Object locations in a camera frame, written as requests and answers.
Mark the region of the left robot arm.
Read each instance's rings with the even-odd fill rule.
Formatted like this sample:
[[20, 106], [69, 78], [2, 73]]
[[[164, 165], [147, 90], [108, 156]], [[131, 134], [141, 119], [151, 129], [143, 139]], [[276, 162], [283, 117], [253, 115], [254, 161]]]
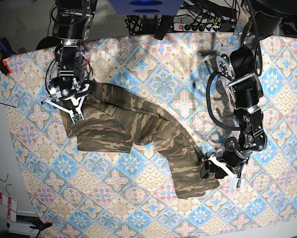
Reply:
[[[234, 31], [234, 36], [238, 36], [238, 48], [230, 55], [216, 57], [218, 70], [210, 75], [206, 86], [207, 109], [211, 120], [222, 129], [239, 131], [239, 136], [229, 137], [223, 149], [206, 153], [200, 165], [201, 178], [214, 176], [223, 179], [229, 176], [232, 186], [239, 188], [242, 185], [242, 170], [252, 152], [266, 148], [263, 113], [258, 105], [259, 99], [263, 97], [259, 81], [263, 71], [260, 40], [272, 35], [286, 15], [276, 0], [244, 1]], [[210, 90], [216, 77], [221, 79], [226, 88], [237, 127], [223, 124], [213, 114]]]

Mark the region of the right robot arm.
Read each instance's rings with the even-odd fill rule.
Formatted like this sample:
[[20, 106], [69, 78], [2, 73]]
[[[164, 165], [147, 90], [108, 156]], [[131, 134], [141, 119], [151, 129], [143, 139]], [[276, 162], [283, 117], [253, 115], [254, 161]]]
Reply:
[[93, 69], [86, 61], [82, 42], [88, 38], [90, 22], [93, 19], [97, 1], [57, 0], [53, 36], [60, 43], [54, 51], [54, 60], [47, 69], [45, 88], [49, 95], [43, 101], [69, 114], [73, 123], [83, 120], [84, 99], [95, 88]]

